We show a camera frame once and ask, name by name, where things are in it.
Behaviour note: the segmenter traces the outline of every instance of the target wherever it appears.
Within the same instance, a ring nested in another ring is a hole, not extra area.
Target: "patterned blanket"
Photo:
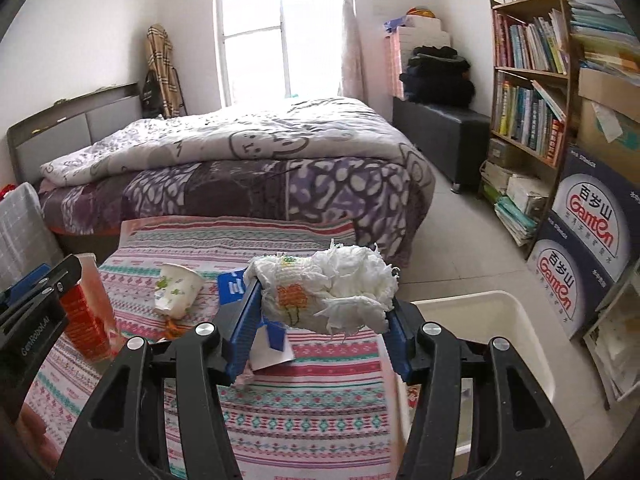
[[[120,328],[156,340],[164,321],[153,313],[159,264],[187,265],[205,279],[182,320],[194,326],[218,309],[216,277],[245,266],[255,255],[287,251],[306,256],[330,239],[353,243],[350,221],[327,226],[221,218],[172,219],[138,229],[100,268]],[[383,379],[378,339],[369,331],[332,341],[289,330],[296,359],[256,372],[244,389],[219,388],[226,427],[245,479],[391,478],[395,402]],[[31,387],[27,402],[64,446],[98,381],[63,336]],[[186,477],[177,427],[175,385],[165,395],[166,433],[172,472]]]
[[[57,186],[78,186],[129,171],[207,160],[340,156],[394,162],[419,187],[431,182],[427,161],[402,133],[360,101],[343,97],[135,121],[93,146],[44,164],[42,174]]]
[[[105,178],[41,193],[58,234],[117,234],[120,223],[165,215],[243,216],[309,223],[352,219],[358,245],[408,263],[434,180],[420,188],[402,165],[375,158],[214,160]]]

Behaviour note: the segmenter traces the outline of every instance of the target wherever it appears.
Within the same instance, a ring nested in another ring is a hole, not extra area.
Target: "pile of dark clothes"
[[[468,61],[449,46],[414,48],[406,72],[400,75],[404,96],[414,103],[467,108],[476,94],[469,81],[470,68]]]

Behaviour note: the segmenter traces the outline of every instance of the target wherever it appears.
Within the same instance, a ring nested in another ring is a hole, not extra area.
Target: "black bag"
[[[476,88],[468,79],[468,61],[455,49],[419,46],[400,75],[408,101],[468,108]]]
[[[146,73],[145,84],[140,92],[140,102],[142,104],[142,117],[153,119],[164,113],[162,104],[162,92],[158,84],[158,78],[153,70]]]

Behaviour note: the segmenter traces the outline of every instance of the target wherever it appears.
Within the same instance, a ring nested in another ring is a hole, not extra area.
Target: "sheer curtain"
[[[342,80],[340,94],[367,101],[364,88],[362,44],[353,0],[342,4]]]

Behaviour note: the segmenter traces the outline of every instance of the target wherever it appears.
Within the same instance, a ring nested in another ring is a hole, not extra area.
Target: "paper document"
[[[593,106],[593,111],[596,112],[596,117],[600,122],[600,127],[602,128],[602,132],[604,133],[607,142],[613,142],[622,135],[622,126],[620,126],[620,122],[616,117],[615,110],[601,105],[596,101],[591,101],[591,106]]]
[[[253,370],[261,370],[262,368],[287,363],[293,361],[293,359],[295,359],[295,355],[289,338],[284,338],[284,347],[280,352],[269,345],[267,327],[261,326],[258,329],[258,332],[255,333],[254,344],[249,352],[249,362]]]

